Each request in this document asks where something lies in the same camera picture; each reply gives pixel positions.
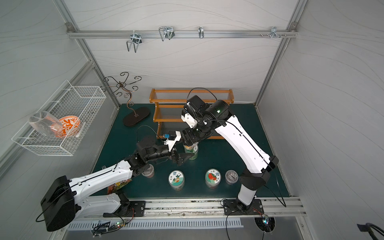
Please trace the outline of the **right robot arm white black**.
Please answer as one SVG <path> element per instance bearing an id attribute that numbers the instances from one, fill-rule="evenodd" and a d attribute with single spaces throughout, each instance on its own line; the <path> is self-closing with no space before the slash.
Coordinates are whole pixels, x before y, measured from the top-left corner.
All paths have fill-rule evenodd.
<path id="1" fill-rule="evenodd" d="M 181 132 L 186 146 L 199 143 L 216 132 L 238 153 L 246 169 L 240 175 L 242 185 L 237 201 L 238 205 L 249 207 L 257 190 L 270 179 L 270 172 L 277 167 L 279 159 L 255 143 L 223 100 L 209 105 L 200 97 L 193 96 L 184 105 L 181 118 L 188 125 Z"/>

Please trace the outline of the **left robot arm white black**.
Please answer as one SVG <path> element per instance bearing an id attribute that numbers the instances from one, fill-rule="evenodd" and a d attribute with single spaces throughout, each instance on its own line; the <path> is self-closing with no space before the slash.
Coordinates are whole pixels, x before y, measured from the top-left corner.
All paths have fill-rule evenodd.
<path id="1" fill-rule="evenodd" d="M 176 141 L 157 145 L 153 137 L 145 137 L 137 143 L 136 150 L 115 165 L 98 172 L 68 179 L 61 176 L 54 180 L 41 200 L 43 222 L 48 232 L 54 232 L 77 218 L 102 214 L 104 217 L 143 215 L 145 202 L 131 202 L 118 190 L 115 193 L 93 197 L 92 195 L 115 183 L 133 179 L 150 168 L 150 163 L 159 159 L 171 159 L 178 166 L 193 154 L 178 153 Z"/>

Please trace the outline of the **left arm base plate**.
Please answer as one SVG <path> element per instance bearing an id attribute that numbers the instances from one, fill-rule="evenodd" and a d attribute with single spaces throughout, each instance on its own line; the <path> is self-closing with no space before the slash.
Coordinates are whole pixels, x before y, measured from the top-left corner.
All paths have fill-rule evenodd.
<path id="1" fill-rule="evenodd" d="M 121 204 L 121 206 L 114 213 L 104 213 L 103 217 L 143 217 L 146 203 L 146 201 L 129 201 Z"/>

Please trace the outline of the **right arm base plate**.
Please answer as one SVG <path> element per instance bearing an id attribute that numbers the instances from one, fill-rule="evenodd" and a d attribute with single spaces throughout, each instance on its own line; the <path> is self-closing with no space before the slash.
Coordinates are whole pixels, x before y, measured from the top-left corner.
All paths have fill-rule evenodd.
<path id="1" fill-rule="evenodd" d="M 264 215 L 264 208 L 260 199 L 253 199 L 249 206 L 238 200 L 223 199 L 221 205 L 226 216 Z"/>

